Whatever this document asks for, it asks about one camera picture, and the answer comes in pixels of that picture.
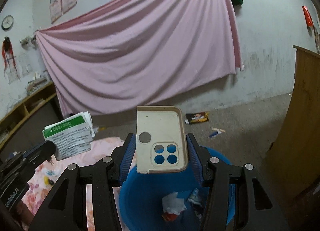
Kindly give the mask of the pink hanging wall sheet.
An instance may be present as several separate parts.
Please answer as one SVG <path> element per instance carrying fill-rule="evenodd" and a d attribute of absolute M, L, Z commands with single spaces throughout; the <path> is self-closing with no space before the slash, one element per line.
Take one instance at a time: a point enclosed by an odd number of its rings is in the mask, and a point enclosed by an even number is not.
<path fill-rule="evenodd" d="M 231 0 L 113 0 L 36 39 L 63 115 L 154 104 L 242 67 Z"/>

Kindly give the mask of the black orange floor wrapper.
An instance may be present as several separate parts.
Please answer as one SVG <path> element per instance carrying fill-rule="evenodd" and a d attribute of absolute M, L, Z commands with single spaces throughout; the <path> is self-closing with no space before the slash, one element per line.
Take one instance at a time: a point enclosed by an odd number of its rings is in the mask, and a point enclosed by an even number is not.
<path fill-rule="evenodd" d="M 187 113 L 185 116 L 184 122 L 186 124 L 198 124 L 209 121 L 209 113 L 207 112 Z"/>

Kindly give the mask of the round wall clock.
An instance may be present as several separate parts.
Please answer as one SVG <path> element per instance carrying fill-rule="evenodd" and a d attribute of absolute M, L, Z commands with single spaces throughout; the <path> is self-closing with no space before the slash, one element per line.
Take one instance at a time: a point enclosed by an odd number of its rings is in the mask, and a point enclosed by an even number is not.
<path fill-rule="evenodd" d="M 11 29 L 11 27 L 14 24 L 14 18 L 11 15 L 5 16 L 5 18 L 3 19 L 2 23 L 1 23 L 1 28 L 4 31 L 7 31 L 9 29 Z"/>

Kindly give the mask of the red hanging bag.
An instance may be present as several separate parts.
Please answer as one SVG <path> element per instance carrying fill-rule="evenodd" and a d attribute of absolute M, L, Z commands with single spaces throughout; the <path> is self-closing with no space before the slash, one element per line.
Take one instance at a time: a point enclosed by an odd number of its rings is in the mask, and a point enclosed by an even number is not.
<path fill-rule="evenodd" d="M 305 17 L 305 21 L 306 21 L 306 25 L 308 27 L 314 27 L 313 25 L 313 20 L 312 20 L 312 17 L 310 15 L 310 12 L 308 10 L 308 7 L 306 5 L 303 5 L 302 6 L 302 9 L 303 9 L 303 13 L 304 13 L 304 17 Z"/>

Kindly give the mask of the wooden cabinet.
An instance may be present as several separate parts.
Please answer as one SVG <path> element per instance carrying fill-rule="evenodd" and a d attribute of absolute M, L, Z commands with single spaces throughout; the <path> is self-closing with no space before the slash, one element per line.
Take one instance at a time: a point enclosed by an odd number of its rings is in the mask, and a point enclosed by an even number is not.
<path fill-rule="evenodd" d="M 289 108 L 266 164 L 292 203 L 319 178 L 319 54 L 296 47 Z"/>

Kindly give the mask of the red black hanging tassel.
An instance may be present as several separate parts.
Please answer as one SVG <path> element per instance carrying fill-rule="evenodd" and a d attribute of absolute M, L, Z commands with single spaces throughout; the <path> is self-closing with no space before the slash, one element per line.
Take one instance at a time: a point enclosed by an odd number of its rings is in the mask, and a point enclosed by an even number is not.
<path fill-rule="evenodd" d="M 9 37 L 5 37 L 2 43 L 2 57 L 3 57 L 3 63 L 4 63 L 4 73 L 8 68 L 13 68 L 16 72 L 16 75 L 18 76 L 18 71 L 16 67 L 16 60 L 12 48 L 12 43 L 10 41 Z"/>

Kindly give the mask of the blue plastic bucket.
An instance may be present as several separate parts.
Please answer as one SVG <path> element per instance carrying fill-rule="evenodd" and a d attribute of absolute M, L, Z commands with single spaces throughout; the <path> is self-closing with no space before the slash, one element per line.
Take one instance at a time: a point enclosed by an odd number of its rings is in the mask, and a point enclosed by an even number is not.
<path fill-rule="evenodd" d="M 205 205 L 209 189 L 198 185 L 191 165 L 169 174 L 139 174 L 133 167 L 119 194 L 123 230 L 199 230 L 200 219 L 188 201 L 195 190 Z M 178 199 L 185 206 L 173 221 L 163 218 L 165 197 L 171 201 Z"/>

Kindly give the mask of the wooden wall shelf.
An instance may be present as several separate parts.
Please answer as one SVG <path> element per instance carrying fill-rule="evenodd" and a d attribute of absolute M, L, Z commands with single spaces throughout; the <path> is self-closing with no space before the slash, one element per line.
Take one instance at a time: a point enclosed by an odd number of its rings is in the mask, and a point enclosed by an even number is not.
<path fill-rule="evenodd" d="M 12 139 L 14 134 L 42 107 L 51 103 L 57 97 L 55 85 L 52 81 L 37 89 L 24 98 L 1 119 L 1 150 Z"/>

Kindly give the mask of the red snack wrapper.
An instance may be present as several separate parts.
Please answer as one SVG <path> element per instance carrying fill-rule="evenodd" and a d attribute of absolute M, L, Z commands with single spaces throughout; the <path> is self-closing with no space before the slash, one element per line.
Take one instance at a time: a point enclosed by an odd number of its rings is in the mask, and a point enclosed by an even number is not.
<path fill-rule="evenodd" d="M 179 215 L 170 214 L 170 213 L 168 213 L 168 212 L 165 212 L 165 213 L 162 214 L 162 218 L 163 218 L 166 222 L 173 222 L 173 221 L 175 221 L 178 217 L 179 217 Z"/>

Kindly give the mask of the stack of books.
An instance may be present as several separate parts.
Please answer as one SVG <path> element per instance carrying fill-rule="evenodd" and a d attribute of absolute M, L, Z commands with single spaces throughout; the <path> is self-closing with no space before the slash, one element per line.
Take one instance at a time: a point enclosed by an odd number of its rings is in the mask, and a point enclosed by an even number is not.
<path fill-rule="evenodd" d="M 45 85 L 47 81 L 48 80 L 45 76 L 42 76 L 41 74 L 39 74 L 39 72 L 35 72 L 33 79 L 28 82 L 28 85 L 26 87 L 26 93 L 28 95 L 31 95 L 39 87 L 41 87 L 42 85 Z"/>

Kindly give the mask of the green white medicine box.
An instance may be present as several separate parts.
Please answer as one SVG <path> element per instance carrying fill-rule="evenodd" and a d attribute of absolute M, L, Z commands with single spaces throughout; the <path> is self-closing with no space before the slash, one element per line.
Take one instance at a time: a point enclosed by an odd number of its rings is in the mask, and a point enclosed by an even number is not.
<path fill-rule="evenodd" d="M 57 161 L 70 158 L 91 150 L 95 137 L 89 112 L 80 112 L 42 130 L 45 140 L 56 146 Z"/>

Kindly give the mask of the floral pink bed cover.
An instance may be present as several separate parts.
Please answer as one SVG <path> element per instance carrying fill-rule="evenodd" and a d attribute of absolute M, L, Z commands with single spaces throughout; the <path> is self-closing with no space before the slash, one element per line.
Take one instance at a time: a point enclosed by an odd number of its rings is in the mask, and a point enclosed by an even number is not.
<path fill-rule="evenodd" d="M 87 185 L 92 186 L 92 213 L 95 230 L 121 230 L 114 188 L 120 187 L 119 137 L 104 138 L 93 143 L 88 166 L 70 164 L 54 184 L 29 230 L 87 230 Z"/>

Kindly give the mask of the beige phone case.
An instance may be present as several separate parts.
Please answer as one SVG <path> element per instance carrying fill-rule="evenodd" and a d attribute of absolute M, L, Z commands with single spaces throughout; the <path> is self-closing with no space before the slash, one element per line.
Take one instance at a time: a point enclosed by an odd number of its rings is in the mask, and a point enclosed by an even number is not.
<path fill-rule="evenodd" d="M 174 106 L 137 106 L 136 166 L 140 174 L 175 173 L 188 165 L 182 111 Z"/>

